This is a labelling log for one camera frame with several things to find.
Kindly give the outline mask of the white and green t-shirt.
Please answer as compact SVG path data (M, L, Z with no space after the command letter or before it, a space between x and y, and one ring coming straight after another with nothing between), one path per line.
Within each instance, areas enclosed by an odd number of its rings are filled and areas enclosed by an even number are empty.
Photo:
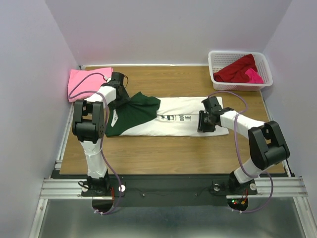
M105 134L114 136L208 137L228 135L217 126L214 132L198 132L199 112L206 97L148 97L138 92L131 101L109 108Z

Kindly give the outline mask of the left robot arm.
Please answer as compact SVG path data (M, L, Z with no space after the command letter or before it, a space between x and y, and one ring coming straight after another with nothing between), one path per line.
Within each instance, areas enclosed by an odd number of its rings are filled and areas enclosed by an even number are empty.
M120 72L113 72L110 79L104 78L104 83L97 91L86 90L74 94L75 90L90 76L100 75L94 72L84 77L68 93L69 99L75 99L86 93L92 96L74 102L72 132L80 141L87 166L87 180L80 181L82 196L106 196L113 192L110 185L108 168L103 156L103 138L108 121L109 105L122 106L130 102L125 89L124 79L128 77Z

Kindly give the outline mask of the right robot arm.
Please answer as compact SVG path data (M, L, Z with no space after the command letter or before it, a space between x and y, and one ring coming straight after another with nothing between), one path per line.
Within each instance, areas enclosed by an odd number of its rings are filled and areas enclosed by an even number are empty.
M202 100L204 110L199 111L198 132L215 132L224 127L248 139L250 158L242 163L238 155L239 168L231 172L228 189L240 193L246 184L257 178L268 168L281 163L290 156L290 151L279 124L251 119L233 110L223 108L217 97Z

